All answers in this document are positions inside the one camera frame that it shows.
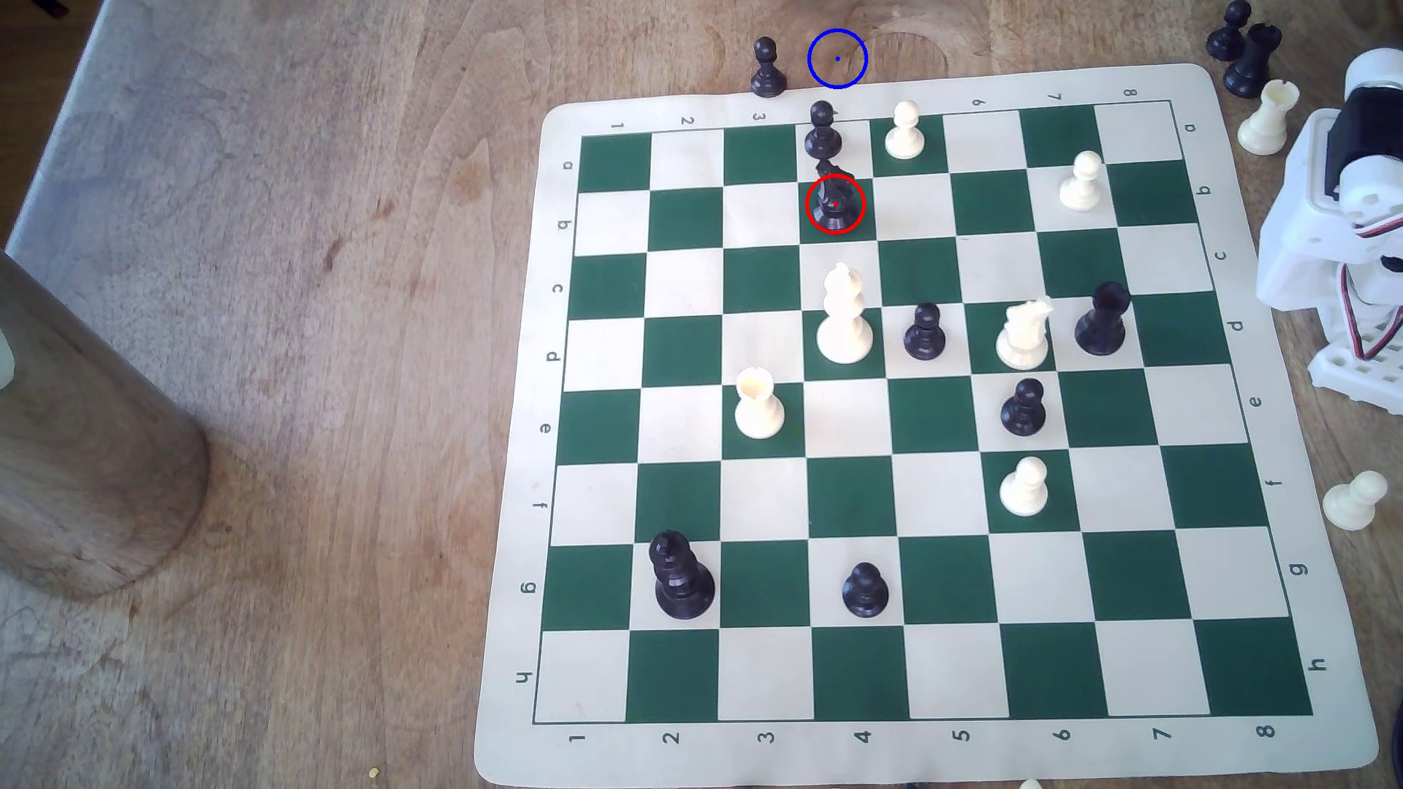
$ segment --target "white chess piece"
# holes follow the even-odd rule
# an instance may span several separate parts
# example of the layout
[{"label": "white chess piece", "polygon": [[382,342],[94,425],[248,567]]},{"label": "white chess piece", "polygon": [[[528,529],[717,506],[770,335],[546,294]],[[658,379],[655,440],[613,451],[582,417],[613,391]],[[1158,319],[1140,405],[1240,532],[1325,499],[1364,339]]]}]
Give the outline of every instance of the white chess piece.
[{"label": "white chess piece", "polygon": [[1287,145],[1287,112],[1301,101],[1301,88],[1271,80],[1261,88],[1261,107],[1237,126],[1237,145],[1247,153],[1271,156]]},{"label": "white chess piece", "polygon": [[873,350],[873,327],[863,319],[863,278],[839,263],[824,277],[824,312],[818,324],[818,352],[835,364],[850,365]]},{"label": "white chess piece", "polygon": [[1389,482],[1379,472],[1361,472],[1348,484],[1337,484],[1324,494],[1320,508],[1331,524],[1357,532],[1374,522],[1374,505],[1389,493]]},{"label": "white chess piece", "polygon": [[1094,150],[1083,150],[1072,161],[1072,177],[1062,181],[1058,197],[1062,205],[1072,211],[1092,211],[1101,202],[1101,190],[1096,178],[1101,174],[1101,157]]},{"label": "white chess piece", "polygon": [[892,159],[915,159],[926,149],[926,135],[916,128],[920,110],[915,101],[902,101],[892,112],[897,128],[887,132],[887,154]]},{"label": "white chess piece", "polygon": [[1014,515],[1037,515],[1048,504],[1048,468],[1037,458],[1024,458],[999,483],[999,503]]},{"label": "white chess piece", "polygon": [[748,366],[735,376],[735,427],[749,438],[763,439],[784,425],[784,403],[774,396],[774,376],[758,366]]},{"label": "white chess piece", "polygon": [[999,359],[1013,369],[1033,369],[1048,358],[1047,320],[1052,302],[1041,299],[1005,310],[1003,330],[993,343]]}]

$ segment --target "wood grain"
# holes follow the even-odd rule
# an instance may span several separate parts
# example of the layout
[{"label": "wood grain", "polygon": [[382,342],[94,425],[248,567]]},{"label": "wood grain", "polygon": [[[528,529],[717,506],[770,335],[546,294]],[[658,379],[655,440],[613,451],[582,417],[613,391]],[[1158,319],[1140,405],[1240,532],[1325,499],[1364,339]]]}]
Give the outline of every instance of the wood grain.
[{"label": "wood grain", "polygon": [[[208,427],[212,486],[156,573],[93,605],[0,580],[0,783],[470,786],[536,146],[568,101],[791,87],[845,27],[866,80],[1191,60],[1218,0],[108,0],[8,251]],[[1385,0],[1260,0],[1294,128],[1390,42]],[[824,74],[832,81],[838,73]],[[1229,128],[1249,102],[1223,98]],[[1281,159],[1237,157],[1260,223]],[[1403,482],[1403,421],[1312,389],[1317,484]],[[1386,736],[1399,497],[1333,531]],[[377,778],[368,771],[380,768]],[[1364,771],[1117,786],[1386,786]],[[1056,782],[1093,786],[1106,782]]]}]

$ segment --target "chess mat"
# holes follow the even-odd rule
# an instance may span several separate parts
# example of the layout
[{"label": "chess mat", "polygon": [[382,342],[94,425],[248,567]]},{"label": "chess mat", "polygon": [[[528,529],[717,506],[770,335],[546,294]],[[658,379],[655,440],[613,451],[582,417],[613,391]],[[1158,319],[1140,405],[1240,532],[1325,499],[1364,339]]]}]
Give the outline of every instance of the chess mat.
[{"label": "chess mat", "polygon": [[[805,219],[829,100],[866,216]],[[887,156],[915,100],[925,150]],[[1078,152],[1100,204],[1066,211]],[[477,765],[497,783],[700,786],[1194,775],[1376,754],[1208,74],[1142,66],[556,108],[542,135]],[[863,279],[871,352],[814,343]],[[1103,281],[1125,345],[1072,338]],[[1051,352],[1005,366],[1048,295]],[[934,361],[902,348],[940,305]],[[737,373],[786,420],[753,441]],[[1042,382],[1047,427],[999,409]],[[1023,456],[1048,504],[999,503]],[[717,580],[675,621],[648,541]],[[839,590],[874,563],[871,619]]]}]

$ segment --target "red circle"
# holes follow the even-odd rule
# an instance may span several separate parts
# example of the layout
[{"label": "red circle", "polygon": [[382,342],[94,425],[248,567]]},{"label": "red circle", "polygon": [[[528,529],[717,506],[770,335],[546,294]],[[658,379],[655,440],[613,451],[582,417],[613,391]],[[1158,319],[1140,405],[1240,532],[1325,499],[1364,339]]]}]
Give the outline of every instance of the red circle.
[{"label": "red circle", "polygon": [[[857,190],[857,194],[861,195],[861,198],[863,198],[863,212],[857,215],[857,222],[853,222],[852,225],[849,225],[846,230],[828,230],[826,227],[819,227],[818,222],[814,222],[814,209],[811,208],[814,205],[814,190],[818,188],[819,184],[822,184],[824,181],[826,181],[829,178],[842,178],[845,181],[847,181],[849,184],[853,185],[854,190]],[[812,225],[815,229],[822,230],[824,233],[828,233],[829,236],[842,236],[843,233],[849,233],[849,232],[852,232],[853,227],[857,227],[859,225],[861,225],[863,223],[863,218],[867,216],[867,192],[863,191],[861,185],[859,185],[857,181],[854,181],[853,178],[850,178],[847,175],[843,175],[842,173],[833,173],[832,175],[824,175],[822,178],[814,181],[814,184],[808,188],[808,194],[804,195],[804,216],[808,218],[808,223]]]}]

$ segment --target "wooden cylinder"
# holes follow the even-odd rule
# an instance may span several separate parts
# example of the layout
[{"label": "wooden cylinder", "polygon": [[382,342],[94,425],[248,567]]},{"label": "wooden cylinder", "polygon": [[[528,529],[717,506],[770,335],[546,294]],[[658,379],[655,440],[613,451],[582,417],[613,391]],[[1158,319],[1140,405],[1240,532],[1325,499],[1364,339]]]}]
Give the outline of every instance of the wooden cylinder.
[{"label": "wooden cylinder", "polygon": [[14,378],[0,376],[0,567],[91,599],[185,536],[209,451],[195,420],[3,257]]}]

